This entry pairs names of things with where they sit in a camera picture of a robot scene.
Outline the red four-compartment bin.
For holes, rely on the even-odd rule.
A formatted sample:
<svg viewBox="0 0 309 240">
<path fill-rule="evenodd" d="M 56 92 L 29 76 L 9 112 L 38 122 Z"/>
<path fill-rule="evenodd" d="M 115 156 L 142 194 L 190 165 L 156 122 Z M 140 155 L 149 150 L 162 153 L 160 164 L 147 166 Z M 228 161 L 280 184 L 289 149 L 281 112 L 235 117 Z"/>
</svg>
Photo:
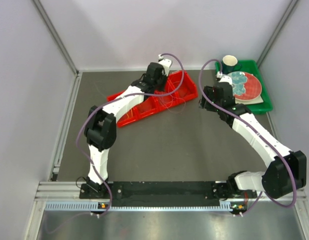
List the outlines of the red four-compartment bin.
<svg viewBox="0 0 309 240">
<path fill-rule="evenodd" d="M 173 94 L 162 96 L 178 88 Z M 156 91 L 160 97 L 150 96 L 146 101 L 138 104 L 122 116 L 117 126 L 119 128 L 138 122 L 170 108 L 185 104 L 198 97 L 197 86 L 187 72 L 175 71 L 168 77 L 164 91 Z"/>
</svg>

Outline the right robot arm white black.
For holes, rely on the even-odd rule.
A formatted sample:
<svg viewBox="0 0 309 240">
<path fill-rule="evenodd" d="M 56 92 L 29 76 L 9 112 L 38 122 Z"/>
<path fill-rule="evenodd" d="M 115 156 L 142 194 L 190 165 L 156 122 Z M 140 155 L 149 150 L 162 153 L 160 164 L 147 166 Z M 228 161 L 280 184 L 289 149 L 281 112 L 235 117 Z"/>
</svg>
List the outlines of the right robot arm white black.
<svg viewBox="0 0 309 240">
<path fill-rule="evenodd" d="M 200 91 L 200 108 L 216 112 L 249 143 L 266 167 L 264 172 L 243 170 L 230 175 L 227 190 L 232 197 L 239 198 L 249 190 L 265 192 L 270 198 L 278 199 L 306 186 L 306 155 L 281 144 L 246 105 L 236 103 L 229 83 L 217 82 L 214 86 L 201 87 Z"/>
</svg>

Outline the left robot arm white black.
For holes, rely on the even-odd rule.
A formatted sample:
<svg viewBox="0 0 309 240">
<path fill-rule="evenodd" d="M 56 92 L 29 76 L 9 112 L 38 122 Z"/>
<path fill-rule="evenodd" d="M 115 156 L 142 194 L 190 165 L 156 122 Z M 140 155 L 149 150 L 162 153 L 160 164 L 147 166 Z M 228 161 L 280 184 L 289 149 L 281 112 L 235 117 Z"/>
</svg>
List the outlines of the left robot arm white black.
<svg viewBox="0 0 309 240">
<path fill-rule="evenodd" d="M 110 102 L 96 112 L 87 123 L 84 135 L 92 162 L 86 184 L 96 198 L 103 198 L 108 192 L 108 186 L 102 181 L 108 178 L 108 155 L 117 138 L 117 122 L 147 99 L 148 96 L 144 94 L 154 94 L 155 91 L 165 89 L 171 65 L 172 61 L 167 58 L 151 62 L 146 73 L 133 81 L 115 102 Z"/>
</svg>

